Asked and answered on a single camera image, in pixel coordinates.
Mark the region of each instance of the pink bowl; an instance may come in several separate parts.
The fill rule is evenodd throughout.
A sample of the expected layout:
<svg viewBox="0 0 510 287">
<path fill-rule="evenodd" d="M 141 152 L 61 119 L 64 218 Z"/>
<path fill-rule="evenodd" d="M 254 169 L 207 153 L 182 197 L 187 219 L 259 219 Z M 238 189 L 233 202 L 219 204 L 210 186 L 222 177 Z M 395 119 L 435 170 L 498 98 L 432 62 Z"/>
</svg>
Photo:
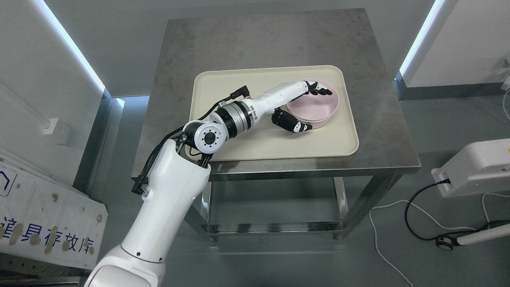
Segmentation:
<svg viewBox="0 0 510 287">
<path fill-rule="evenodd" d="M 313 95 L 305 94 L 297 100 L 287 104 L 287 110 L 298 120 L 312 125 L 312 129 L 324 126 L 338 109 L 338 93 L 329 83 L 318 79 L 304 79 L 308 82 L 319 82 L 326 86 L 333 94 Z"/>
</svg>

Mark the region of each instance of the silver metal ring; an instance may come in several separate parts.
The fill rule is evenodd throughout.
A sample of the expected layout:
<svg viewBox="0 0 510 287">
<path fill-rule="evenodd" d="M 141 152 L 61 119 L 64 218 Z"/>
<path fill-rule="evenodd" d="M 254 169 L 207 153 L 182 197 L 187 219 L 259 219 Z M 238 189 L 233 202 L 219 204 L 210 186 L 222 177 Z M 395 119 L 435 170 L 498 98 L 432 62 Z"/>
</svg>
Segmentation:
<svg viewBox="0 0 510 287">
<path fill-rule="evenodd" d="M 234 120 L 234 123 L 236 124 L 236 128 L 237 128 L 237 134 L 243 133 L 245 130 L 244 130 L 244 126 L 243 126 L 243 121 L 241 119 L 242 117 L 237 112 L 237 110 L 232 106 L 232 104 L 228 104 L 226 106 L 223 106 L 222 108 L 225 109 L 230 114 L 232 119 Z"/>
<path fill-rule="evenodd" d="M 248 130 L 248 122 L 247 122 L 246 116 L 244 115 L 243 110 L 236 104 L 232 104 L 232 106 L 234 107 L 234 109 L 236 109 L 237 113 L 241 116 L 241 120 L 243 122 L 243 130 L 247 131 Z"/>
</svg>

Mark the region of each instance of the gray baseboard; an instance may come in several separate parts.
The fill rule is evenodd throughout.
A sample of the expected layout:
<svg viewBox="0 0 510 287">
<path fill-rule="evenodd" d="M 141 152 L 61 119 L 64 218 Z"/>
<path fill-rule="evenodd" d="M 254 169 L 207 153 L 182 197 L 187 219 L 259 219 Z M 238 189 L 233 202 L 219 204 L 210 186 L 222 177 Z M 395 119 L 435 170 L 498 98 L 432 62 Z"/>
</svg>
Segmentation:
<svg viewBox="0 0 510 287">
<path fill-rule="evenodd" d="M 502 84 L 503 83 L 500 82 L 432 87 L 407 87 L 400 72 L 397 74 L 395 81 L 393 81 L 393 86 L 395 87 L 400 101 L 503 95 L 504 91 L 500 89 Z"/>
</svg>

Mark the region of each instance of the white sign board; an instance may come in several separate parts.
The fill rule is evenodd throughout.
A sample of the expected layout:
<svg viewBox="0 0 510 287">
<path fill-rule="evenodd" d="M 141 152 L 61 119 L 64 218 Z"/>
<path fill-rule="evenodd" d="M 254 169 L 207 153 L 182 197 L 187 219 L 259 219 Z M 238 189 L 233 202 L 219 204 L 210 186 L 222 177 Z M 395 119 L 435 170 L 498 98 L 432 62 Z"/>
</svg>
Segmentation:
<svg viewBox="0 0 510 287">
<path fill-rule="evenodd" d="M 93 269 L 108 213 L 103 204 L 0 162 L 0 252 Z"/>
</svg>

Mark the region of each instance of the white wall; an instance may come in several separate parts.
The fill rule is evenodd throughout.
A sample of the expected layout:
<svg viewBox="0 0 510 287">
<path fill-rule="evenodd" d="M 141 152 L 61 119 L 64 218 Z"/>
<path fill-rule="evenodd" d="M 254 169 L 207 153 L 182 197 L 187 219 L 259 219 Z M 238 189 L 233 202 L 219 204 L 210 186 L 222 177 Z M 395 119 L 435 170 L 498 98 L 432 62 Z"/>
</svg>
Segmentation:
<svg viewBox="0 0 510 287">
<path fill-rule="evenodd" d="M 0 147 L 72 184 L 104 85 L 48 22 L 44 7 L 44 2 L 0 1 L 0 82 L 43 117 L 65 122 L 70 134 L 65 145 L 55 144 L 31 117 L 0 97 Z"/>
<path fill-rule="evenodd" d="M 408 87 L 503 82 L 510 69 L 510 2 L 436 1 L 439 15 L 400 70 Z"/>
<path fill-rule="evenodd" d="M 391 76 L 434 0 L 46 0 L 114 97 L 150 94 L 167 21 L 365 8 Z"/>
</svg>

